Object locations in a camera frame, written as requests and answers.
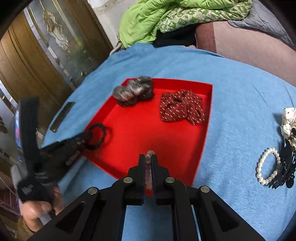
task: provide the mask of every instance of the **gray blanket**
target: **gray blanket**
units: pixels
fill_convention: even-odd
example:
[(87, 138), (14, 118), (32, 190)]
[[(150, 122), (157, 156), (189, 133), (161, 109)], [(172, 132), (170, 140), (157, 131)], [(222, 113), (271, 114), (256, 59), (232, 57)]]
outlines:
[(236, 28), (255, 28), (261, 30), (287, 44), (293, 43), (278, 19), (259, 0), (252, 0), (253, 6), (248, 16), (242, 21), (228, 20)]

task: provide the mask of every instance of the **green quilt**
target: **green quilt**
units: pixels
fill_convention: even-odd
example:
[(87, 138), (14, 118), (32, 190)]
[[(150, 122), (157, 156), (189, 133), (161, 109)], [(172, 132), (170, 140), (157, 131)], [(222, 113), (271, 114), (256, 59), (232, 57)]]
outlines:
[(125, 48), (152, 43), (160, 29), (166, 33), (189, 24), (242, 20), (251, 0), (140, 0), (123, 14), (119, 38)]

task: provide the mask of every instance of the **silver bolt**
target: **silver bolt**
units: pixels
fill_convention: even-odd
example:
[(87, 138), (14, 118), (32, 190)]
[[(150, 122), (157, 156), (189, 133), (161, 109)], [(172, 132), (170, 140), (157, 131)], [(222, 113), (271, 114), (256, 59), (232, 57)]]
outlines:
[(126, 177), (123, 182), (124, 183), (131, 183), (133, 181), (133, 179), (131, 177)]
[(210, 188), (207, 187), (207, 186), (202, 186), (201, 191), (204, 192), (204, 193), (208, 193), (210, 191)]
[(165, 181), (166, 181), (167, 183), (174, 183), (174, 182), (175, 182), (175, 179), (172, 178), (172, 177), (167, 177), (167, 178), (165, 179)]
[(92, 187), (92, 188), (90, 188), (90, 189), (88, 190), (88, 193), (91, 194), (91, 195), (96, 194), (97, 192), (98, 192), (98, 189), (96, 189), (96, 188), (94, 188), (94, 187)]

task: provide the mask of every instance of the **red box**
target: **red box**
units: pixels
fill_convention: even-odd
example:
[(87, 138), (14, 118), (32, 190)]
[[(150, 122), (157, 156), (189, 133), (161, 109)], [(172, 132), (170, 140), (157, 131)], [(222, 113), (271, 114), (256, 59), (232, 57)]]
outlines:
[[(172, 123), (160, 120), (161, 95), (181, 89), (202, 97), (205, 122), (194, 126), (187, 120)], [(159, 165), (168, 168), (172, 177), (191, 186), (205, 145), (213, 86), (153, 78), (153, 90), (155, 96), (151, 101), (139, 102), (133, 107), (120, 107), (111, 96), (88, 125), (103, 123), (107, 127), (106, 139), (98, 150), (86, 150), (84, 155), (111, 176), (121, 179), (129, 168), (138, 164), (139, 154), (153, 150)], [(93, 141), (98, 140), (98, 136), (99, 130), (95, 130)]]

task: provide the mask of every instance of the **blue tablecloth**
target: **blue tablecloth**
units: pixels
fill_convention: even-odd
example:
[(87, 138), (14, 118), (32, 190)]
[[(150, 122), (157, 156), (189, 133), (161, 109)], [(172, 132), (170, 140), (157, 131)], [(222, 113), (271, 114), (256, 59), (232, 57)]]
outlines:
[[(280, 147), (281, 113), (295, 106), (296, 89), (263, 70), (204, 50), (135, 44), (85, 79), (67, 100), (75, 105), (56, 133), (47, 132), (44, 145), (83, 131), (115, 86), (140, 75), (214, 85), (207, 141), (193, 186), (211, 187), (267, 241), (277, 240), (296, 210), (296, 189), (262, 186), (255, 169), (266, 148)], [(274, 168), (270, 155), (263, 176)], [(88, 187), (104, 188), (114, 181), (87, 161), (65, 191), (65, 201)], [(143, 207), (128, 207), (123, 240), (173, 240), (169, 207), (157, 207), (151, 199)]]

